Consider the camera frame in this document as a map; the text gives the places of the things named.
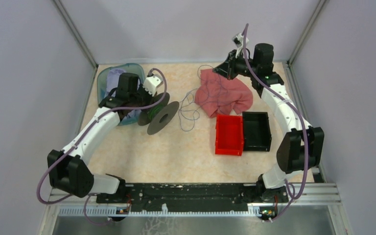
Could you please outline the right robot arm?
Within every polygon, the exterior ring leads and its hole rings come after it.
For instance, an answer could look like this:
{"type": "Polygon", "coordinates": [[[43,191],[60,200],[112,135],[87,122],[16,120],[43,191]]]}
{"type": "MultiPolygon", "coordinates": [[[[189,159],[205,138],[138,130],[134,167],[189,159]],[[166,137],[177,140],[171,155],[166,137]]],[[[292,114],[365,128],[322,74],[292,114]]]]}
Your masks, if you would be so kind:
{"type": "Polygon", "coordinates": [[[284,81],[273,70],[274,47],[271,44],[256,44],[253,57],[249,57],[246,46],[239,42],[236,46],[213,71],[228,80],[238,75],[249,77],[283,133],[276,164],[257,181],[257,198],[268,202],[275,196],[275,189],[283,187],[293,176],[302,173],[303,182],[306,182],[308,170],[320,163],[325,133],[305,120],[290,100],[284,81]]]}

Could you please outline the black cable spool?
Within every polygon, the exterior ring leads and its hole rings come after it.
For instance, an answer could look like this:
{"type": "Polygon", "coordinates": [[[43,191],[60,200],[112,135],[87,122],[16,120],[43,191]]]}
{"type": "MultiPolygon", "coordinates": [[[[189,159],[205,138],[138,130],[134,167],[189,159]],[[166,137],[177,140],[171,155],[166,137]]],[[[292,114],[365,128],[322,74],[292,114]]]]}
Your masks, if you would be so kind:
{"type": "Polygon", "coordinates": [[[168,92],[156,95],[153,101],[158,101],[163,95],[164,99],[158,105],[147,110],[142,110],[139,115],[138,125],[148,125],[148,135],[154,135],[163,130],[171,122],[179,109],[178,101],[169,102],[170,94],[168,92]]]}

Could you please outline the black plastic bin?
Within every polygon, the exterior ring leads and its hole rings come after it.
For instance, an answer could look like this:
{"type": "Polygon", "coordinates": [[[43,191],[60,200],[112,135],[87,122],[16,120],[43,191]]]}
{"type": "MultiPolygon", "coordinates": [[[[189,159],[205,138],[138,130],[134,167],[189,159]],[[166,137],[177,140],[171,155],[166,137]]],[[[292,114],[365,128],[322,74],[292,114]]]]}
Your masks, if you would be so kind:
{"type": "Polygon", "coordinates": [[[267,112],[243,112],[244,151],[269,152],[272,135],[267,112]]]}

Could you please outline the red plastic bin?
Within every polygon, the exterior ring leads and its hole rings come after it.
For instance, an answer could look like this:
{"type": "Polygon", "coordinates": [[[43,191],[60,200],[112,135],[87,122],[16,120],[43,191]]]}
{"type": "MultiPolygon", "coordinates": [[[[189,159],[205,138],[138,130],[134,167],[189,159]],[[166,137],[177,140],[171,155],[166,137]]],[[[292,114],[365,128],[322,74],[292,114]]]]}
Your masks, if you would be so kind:
{"type": "Polygon", "coordinates": [[[216,116],[215,154],[241,156],[244,147],[242,116],[216,116]]]}

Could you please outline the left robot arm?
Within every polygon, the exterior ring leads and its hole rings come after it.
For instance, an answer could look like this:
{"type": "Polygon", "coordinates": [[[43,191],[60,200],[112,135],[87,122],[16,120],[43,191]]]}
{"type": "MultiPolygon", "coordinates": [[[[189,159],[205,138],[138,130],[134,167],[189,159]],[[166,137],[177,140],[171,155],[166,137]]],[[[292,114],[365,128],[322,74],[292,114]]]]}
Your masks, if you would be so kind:
{"type": "Polygon", "coordinates": [[[107,134],[118,126],[126,114],[152,108],[157,90],[166,81],[149,73],[144,81],[135,73],[119,76],[117,85],[99,103],[96,113],[84,129],[61,150],[47,156],[49,183],[53,188],[83,198],[90,194],[107,194],[114,202],[126,199],[127,189],[111,175],[95,175],[88,164],[107,134]]]}

